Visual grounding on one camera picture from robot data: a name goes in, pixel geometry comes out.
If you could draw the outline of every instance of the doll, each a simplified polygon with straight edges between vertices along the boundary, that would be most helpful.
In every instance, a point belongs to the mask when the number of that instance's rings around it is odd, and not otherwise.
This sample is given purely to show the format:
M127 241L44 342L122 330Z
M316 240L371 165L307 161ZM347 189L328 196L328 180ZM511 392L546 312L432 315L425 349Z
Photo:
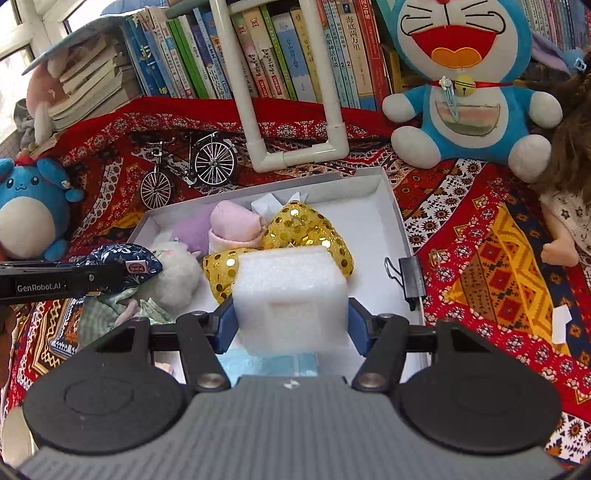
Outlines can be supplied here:
M554 131L550 162L538 179L542 213L554 241L541 260L574 267L576 245L591 254L591 49L579 72L553 88L564 117Z

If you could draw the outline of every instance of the blue floral fabric pouch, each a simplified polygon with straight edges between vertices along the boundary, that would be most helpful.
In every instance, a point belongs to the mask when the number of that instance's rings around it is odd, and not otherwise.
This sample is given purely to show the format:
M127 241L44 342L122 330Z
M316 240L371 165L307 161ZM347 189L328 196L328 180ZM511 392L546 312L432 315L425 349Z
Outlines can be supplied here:
M117 262L125 266L122 283L102 289L103 293L120 293L137 287L162 272L162 263L147 248L135 244L111 244L95 248L76 265L103 265Z

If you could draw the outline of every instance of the black circular pad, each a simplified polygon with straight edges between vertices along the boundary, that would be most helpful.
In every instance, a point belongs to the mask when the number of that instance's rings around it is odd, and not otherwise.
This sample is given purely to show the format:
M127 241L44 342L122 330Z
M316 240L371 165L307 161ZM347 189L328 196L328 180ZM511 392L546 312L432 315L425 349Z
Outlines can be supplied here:
M554 387L519 362L463 353L401 385L403 415L428 439L479 455L544 445L561 411Z
M74 356L35 382L23 413L35 441L77 455L129 450L168 430L184 393L168 373L129 355Z

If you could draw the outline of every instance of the doraemon plush toy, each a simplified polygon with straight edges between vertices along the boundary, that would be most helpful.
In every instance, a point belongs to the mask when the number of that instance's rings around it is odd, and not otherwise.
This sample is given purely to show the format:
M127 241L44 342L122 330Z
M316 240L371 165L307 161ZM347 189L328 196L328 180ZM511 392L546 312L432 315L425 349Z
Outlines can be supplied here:
M552 128L562 109L552 95L512 84L531 57L519 2L397 0L387 10L398 53L430 80L384 100L384 114L395 122L423 114L420 129L392 133L399 158L418 168L456 157L494 161L523 181L535 180L548 164L550 143L529 134L525 116Z

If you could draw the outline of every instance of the white fluffy plush toy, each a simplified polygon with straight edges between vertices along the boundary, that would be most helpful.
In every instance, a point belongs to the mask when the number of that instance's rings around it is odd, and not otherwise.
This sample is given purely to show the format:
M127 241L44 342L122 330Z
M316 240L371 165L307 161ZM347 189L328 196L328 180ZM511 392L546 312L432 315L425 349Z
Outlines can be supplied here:
M178 313L191 303L203 271L196 256L187 245L177 241L162 241L158 238L151 247L162 263L159 275L140 285L138 298L152 298L158 306L169 313Z

